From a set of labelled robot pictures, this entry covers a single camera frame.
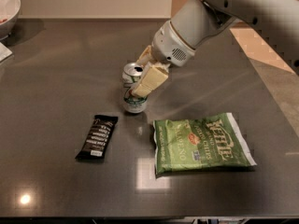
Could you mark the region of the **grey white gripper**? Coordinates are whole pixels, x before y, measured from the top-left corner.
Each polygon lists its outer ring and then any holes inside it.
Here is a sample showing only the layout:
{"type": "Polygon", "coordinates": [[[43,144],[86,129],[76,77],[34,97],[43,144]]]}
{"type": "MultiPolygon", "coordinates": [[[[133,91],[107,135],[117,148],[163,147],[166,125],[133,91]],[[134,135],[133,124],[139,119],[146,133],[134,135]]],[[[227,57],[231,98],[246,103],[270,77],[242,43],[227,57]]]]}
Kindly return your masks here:
{"type": "Polygon", "coordinates": [[[132,95],[147,97],[168,79],[168,63],[181,67],[194,55],[195,50],[179,37],[171,21],[167,21],[156,32],[151,45],[144,49],[136,61],[144,70],[141,78],[133,86],[132,95]]]}

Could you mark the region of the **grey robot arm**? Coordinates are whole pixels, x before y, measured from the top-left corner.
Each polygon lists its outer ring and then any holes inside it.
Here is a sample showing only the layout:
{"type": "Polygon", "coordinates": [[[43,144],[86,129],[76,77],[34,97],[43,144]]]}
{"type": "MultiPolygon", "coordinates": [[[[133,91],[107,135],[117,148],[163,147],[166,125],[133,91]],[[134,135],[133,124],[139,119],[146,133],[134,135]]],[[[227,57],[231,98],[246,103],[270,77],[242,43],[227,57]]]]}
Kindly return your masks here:
{"type": "Polygon", "coordinates": [[[293,70],[299,64],[298,0],[189,0],[156,32],[137,62],[144,67],[131,94],[146,97],[184,65],[196,49],[236,19],[249,25],[293,70]]]}

